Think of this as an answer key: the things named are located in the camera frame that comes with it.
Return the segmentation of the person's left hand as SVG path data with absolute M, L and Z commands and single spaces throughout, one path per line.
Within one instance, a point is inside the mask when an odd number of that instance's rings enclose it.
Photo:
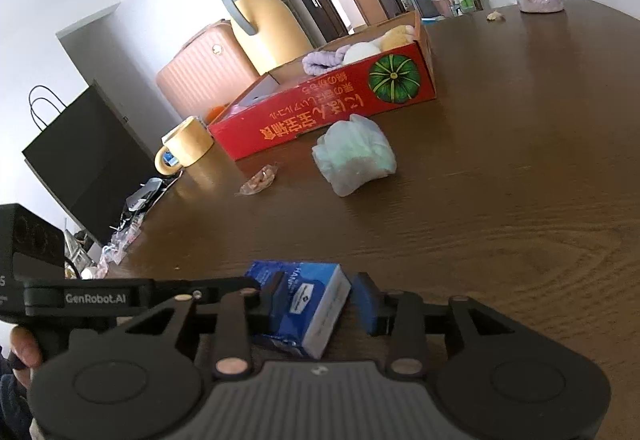
M 14 326 L 10 334 L 11 355 L 9 366 L 14 372 L 39 368 L 42 354 L 32 332 L 22 326 Z

